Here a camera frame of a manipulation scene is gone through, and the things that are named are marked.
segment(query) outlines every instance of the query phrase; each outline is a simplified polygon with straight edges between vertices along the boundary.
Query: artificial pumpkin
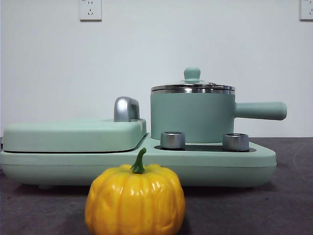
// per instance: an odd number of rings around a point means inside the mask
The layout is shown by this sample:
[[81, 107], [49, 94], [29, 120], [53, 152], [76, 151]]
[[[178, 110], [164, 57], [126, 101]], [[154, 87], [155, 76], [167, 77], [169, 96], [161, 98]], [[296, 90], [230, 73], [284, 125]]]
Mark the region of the artificial pumpkin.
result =
[[143, 148], [133, 166], [110, 168], [91, 184], [85, 222], [94, 235], [174, 235], [182, 225], [185, 198], [178, 176], [151, 164]]

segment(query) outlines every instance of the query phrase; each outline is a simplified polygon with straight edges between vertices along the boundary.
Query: pumpkin stem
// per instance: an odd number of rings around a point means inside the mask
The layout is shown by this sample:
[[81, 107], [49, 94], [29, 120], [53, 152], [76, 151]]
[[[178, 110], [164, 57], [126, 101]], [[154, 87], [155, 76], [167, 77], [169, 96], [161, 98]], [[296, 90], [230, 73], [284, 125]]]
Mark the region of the pumpkin stem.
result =
[[133, 170], [133, 173], [137, 173], [137, 174], [142, 174], [145, 171], [145, 168], [143, 168], [142, 165], [142, 156], [147, 152], [146, 148], [142, 148], [138, 155], [137, 155], [137, 159], [136, 162], [134, 163], [134, 165], [131, 167], [131, 169]]

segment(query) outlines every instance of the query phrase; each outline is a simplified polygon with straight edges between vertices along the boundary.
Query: dark gray mat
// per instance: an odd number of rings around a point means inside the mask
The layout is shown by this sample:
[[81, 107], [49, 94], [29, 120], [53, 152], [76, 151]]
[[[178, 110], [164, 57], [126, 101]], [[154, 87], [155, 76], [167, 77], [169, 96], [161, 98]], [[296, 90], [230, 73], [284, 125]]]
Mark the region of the dark gray mat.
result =
[[[185, 187], [180, 235], [313, 235], [313, 138], [253, 138], [277, 153], [271, 181], [257, 188]], [[43, 191], [1, 177], [2, 235], [88, 235], [88, 187]]]

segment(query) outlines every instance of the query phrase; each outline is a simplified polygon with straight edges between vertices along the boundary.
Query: mint green breakfast machine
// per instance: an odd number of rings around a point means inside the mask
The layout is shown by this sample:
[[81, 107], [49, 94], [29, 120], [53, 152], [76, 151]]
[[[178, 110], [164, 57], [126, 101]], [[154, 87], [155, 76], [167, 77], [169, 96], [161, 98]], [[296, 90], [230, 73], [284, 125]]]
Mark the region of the mint green breakfast machine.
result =
[[184, 186], [254, 187], [270, 180], [275, 152], [233, 133], [234, 118], [283, 120], [286, 105], [236, 103], [234, 87], [200, 80], [198, 68], [187, 68], [184, 77], [151, 89], [151, 133], [129, 97], [116, 100], [114, 119], [7, 126], [4, 173], [41, 188], [87, 186], [107, 168], [132, 164], [145, 147], [144, 164], [171, 168]]

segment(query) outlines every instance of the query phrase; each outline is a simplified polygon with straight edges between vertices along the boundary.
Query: electrical socket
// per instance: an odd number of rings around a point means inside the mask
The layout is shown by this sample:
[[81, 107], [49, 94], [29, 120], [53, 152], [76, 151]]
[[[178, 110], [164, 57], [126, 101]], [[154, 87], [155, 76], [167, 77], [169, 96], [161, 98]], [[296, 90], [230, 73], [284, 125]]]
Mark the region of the electrical socket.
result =
[[300, 20], [313, 20], [313, 0], [300, 0]]
[[102, 20], [102, 0], [79, 0], [80, 20], [100, 21]]

